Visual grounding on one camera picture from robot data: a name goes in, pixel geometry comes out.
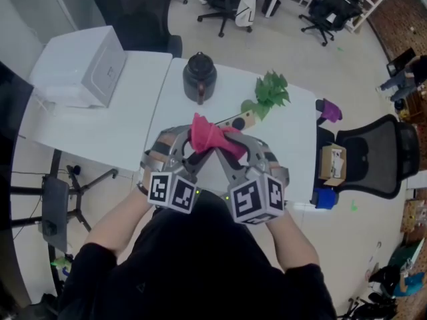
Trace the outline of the person's right hand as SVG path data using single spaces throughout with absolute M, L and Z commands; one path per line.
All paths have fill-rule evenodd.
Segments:
M 263 148 L 264 151 L 264 157 L 266 158 L 270 171 L 276 172 L 282 169 L 282 166 L 280 165 L 280 163 L 278 162 L 276 156 L 273 154 L 273 152 L 271 151 L 271 149 L 267 146 Z

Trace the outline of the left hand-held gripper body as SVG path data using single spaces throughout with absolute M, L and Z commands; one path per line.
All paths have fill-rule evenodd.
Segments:
M 175 138 L 173 128 L 161 131 L 158 137 L 168 134 Z M 156 207 L 190 214 L 195 203 L 195 195 L 198 193 L 195 179 L 188 177 L 183 164 L 172 163 L 171 149 L 165 163 L 151 158 L 149 150 L 141 159 L 143 178 L 139 182 L 139 189 L 147 196 L 147 202 Z

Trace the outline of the person's left hand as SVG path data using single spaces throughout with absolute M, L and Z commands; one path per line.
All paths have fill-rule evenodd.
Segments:
M 157 161 L 165 163 L 174 142 L 175 138 L 172 135 L 163 134 L 162 136 L 159 136 L 151 146 L 149 156 Z

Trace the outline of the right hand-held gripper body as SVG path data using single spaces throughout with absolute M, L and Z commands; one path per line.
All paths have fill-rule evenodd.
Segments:
M 262 148 L 268 146 L 257 140 Z M 284 215 L 284 191 L 290 183 L 287 168 L 272 173 L 266 160 L 266 167 L 248 167 L 246 178 L 241 185 L 229 184 L 226 193 L 226 203 L 236 223 L 258 225 Z

